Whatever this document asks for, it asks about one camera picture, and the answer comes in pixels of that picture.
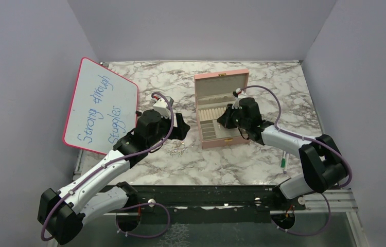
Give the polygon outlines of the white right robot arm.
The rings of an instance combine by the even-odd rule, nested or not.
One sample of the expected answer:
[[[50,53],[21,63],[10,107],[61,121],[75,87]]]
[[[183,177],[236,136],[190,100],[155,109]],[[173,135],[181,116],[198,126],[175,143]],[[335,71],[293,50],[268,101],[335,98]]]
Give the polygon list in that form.
[[[245,131],[253,142],[279,148],[300,159],[302,173],[273,189],[272,204],[278,209],[285,209],[296,197],[311,192],[323,193],[342,179],[351,177],[330,136],[304,137],[278,129],[274,123],[262,119],[254,98],[237,99],[234,104],[228,104],[217,122],[226,129]]]

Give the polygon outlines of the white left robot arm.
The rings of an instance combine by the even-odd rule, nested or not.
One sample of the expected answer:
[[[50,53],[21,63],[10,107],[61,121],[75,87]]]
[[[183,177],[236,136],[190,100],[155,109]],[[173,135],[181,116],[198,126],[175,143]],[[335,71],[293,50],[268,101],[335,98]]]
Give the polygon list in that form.
[[[40,197],[37,220],[42,224],[43,241],[66,244],[74,239],[95,210],[88,203],[110,181],[128,171],[167,140],[184,140],[190,126],[181,113],[165,118],[156,110],[146,110],[136,126],[121,137],[97,165],[78,180]]]

